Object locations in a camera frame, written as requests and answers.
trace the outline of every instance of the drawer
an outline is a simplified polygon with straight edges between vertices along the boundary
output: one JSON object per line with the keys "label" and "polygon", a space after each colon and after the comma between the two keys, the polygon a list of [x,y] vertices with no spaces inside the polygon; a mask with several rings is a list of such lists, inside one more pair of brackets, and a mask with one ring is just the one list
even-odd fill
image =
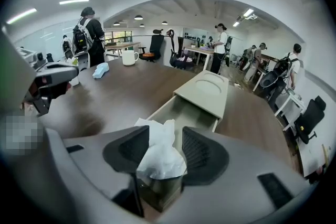
{"label": "drawer", "polygon": [[156,110],[147,120],[164,124],[167,120],[175,120],[175,141],[173,146],[182,152],[182,128],[184,126],[215,131],[218,118],[188,100],[175,95],[166,104]]}

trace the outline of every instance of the man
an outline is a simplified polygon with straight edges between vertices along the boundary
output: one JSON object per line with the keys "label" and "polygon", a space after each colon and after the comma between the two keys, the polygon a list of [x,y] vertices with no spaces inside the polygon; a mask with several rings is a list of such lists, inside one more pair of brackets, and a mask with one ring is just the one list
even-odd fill
{"label": "man", "polygon": [[91,7],[86,7],[83,9],[80,16],[83,17],[79,24],[84,25],[86,20],[90,20],[85,27],[90,33],[91,39],[93,40],[92,47],[88,50],[90,55],[90,66],[96,66],[100,63],[105,62],[104,60],[104,37],[105,33],[101,28],[101,24],[98,20],[94,19],[94,10]]}
{"label": "man", "polygon": [[252,47],[249,47],[249,48],[246,50],[246,53],[245,53],[245,55],[244,55],[244,57],[243,57],[242,63],[241,63],[240,68],[239,68],[240,71],[243,70],[244,66],[245,66],[245,65],[247,64],[247,62],[250,60],[251,55],[252,55],[252,50],[255,49],[255,48],[257,48],[257,46],[256,46],[256,45],[253,45]]}
{"label": "man", "polygon": [[63,36],[63,40],[61,42],[61,48],[67,59],[73,57],[72,41],[70,38],[67,37],[67,35]]}
{"label": "man", "polygon": [[215,50],[210,71],[218,74],[219,69],[221,68],[222,60],[225,58],[225,45],[228,35],[225,32],[226,27],[224,24],[218,24],[215,26],[215,28],[217,28],[217,31],[219,32],[219,39],[218,41],[212,42],[211,44],[215,47]]}
{"label": "man", "polygon": [[261,58],[261,51],[266,49],[266,44],[261,43],[258,49],[255,49],[253,54],[252,54],[252,60],[249,69],[246,72],[246,75],[244,77],[244,82],[248,83],[251,79],[251,77],[255,74],[257,71],[257,68],[260,64],[262,64],[262,58]]}
{"label": "man", "polygon": [[290,52],[290,53],[284,55],[284,57],[288,57],[289,60],[291,61],[291,68],[288,70],[287,75],[285,77],[285,80],[282,77],[278,78],[276,83],[272,84],[269,87],[264,88],[263,91],[259,94],[259,97],[265,98],[275,88],[272,97],[268,100],[268,104],[273,109],[273,111],[276,111],[275,102],[276,102],[278,96],[281,94],[281,92],[286,87],[287,83],[289,85],[290,82],[291,82],[291,84],[290,84],[291,88],[293,90],[295,89],[296,74],[299,72],[299,69],[300,69],[300,61],[298,60],[298,55],[300,53],[301,53],[301,45],[294,44],[293,52]]}

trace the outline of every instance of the tissue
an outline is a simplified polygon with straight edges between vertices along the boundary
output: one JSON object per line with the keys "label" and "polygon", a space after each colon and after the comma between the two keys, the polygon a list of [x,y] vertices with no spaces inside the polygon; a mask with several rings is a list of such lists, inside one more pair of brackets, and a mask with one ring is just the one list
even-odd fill
{"label": "tissue", "polygon": [[149,126],[149,147],[136,170],[137,174],[157,180],[182,176],[187,167],[183,157],[173,147],[175,121],[168,120],[161,124],[138,119],[134,126],[144,125]]}
{"label": "tissue", "polygon": [[100,79],[105,72],[109,71],[109,64],[106,62],[100,63],[99,65],[97,65],[96,70],[94,71],[94,73],[92,74],[92,76],[95,79]]}

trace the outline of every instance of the chair armrest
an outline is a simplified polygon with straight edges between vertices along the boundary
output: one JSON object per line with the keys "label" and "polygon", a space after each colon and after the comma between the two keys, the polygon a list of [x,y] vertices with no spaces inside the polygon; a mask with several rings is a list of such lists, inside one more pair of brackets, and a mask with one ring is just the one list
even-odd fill
{"label": "chair armrest", "polygon": [[309,138],[309,140],[311,140],[314,136],[317,138],[316,132],[314,132],[314,134]]}
{"label": "chair armrest", "polygon": [[144,54],[145,53],[145,48],[146,47],[138,47],[139,49],[142,49],[142,53]]}

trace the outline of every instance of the desk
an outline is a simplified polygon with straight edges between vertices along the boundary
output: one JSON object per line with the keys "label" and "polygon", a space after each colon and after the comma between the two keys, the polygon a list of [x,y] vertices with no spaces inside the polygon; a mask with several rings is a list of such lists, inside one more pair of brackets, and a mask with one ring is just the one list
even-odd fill
{"label": "desk", "polygon": [[[196,74],[157,63],[138,61],[126,67],[121,59],[108,62],[110,71],[95,80],[95,67],[78,75],[80,84],[51,102],[40,117],[62,138],[108,133],[146,119]],[[252,93],[229,86],[223,120],[216,132],[238,138],[291,167],[285,137],[269,105]]]}
{"label": "desk", "polygon": [[209,59],[210,59],[210,55],[214,54],[214,50],[205,50],[205,49],[200,49],[200,48],[192,48],[192,47],[184,47],[185,50],[189,50],[189,51],[193,51],[193,52],[198,52],[198,57],[197,57],[197,62],[196,65],[198,65],[198,61],[200,60],[199,56],[201,54],[205,54],[206,55],[206,59],[205,59],[205,63],[204,63],[204,68],[203,70],[206,70],[206,67],[209,63]]}
{"label": "desk", "polygon": [[117,50],[118,51],[118,57],[120,58],[120,53],[119,53],[120,49],[126,49],[126,48],[137,46],[137,45],[140,45],[140,44],[141,44],[140,42],[121,42],[121,43],[117,43],[116,45],[109,46],[109,43],[107,43],[105,45],[105,49],[107,51]]}
{"label": "desk", "polygon": [[[292,100],[301,109],[299,115],[301,114],[302,111],[306,111],[307,108],[306,108],[304,102],[301,101],[300,99],[298,99],[297,95],[295,94],[295,92],[292,89],[288,89],[288,94],[289,95],[288,95],[287,99],[285,100],[283,105],[277,110],[277,112],[275,113],[275,116],[277,116],[280,113],[280,111],[282,111],[284,109],[285,105],[289,102],[289,100]],[[292,123],[298,118],[298,116],[294,117],[293,120],[291,120],[291,122],[289,122],[288,125],[285,128],[283,128],[283,131],[286,131],[287,129],[289,129],[291,127]]]}
{"label": "desk", "polygon": [[254,86],[254,88],[253,88],[253,92],[257,89],[257,87],[258,87],[258,85],[259,85],[259,83],[260,83],[262,77],[263,77],[264,75],[266,75],[266,73],[267,73],[265,69],[262,69],[262,68],[260,68],[260,67],[258,67],[257,70],[258,70],[261,74],[260,74],[260,77],[259,77],[259,79],[258,79],[257,84],[256,84],[256,85]]}

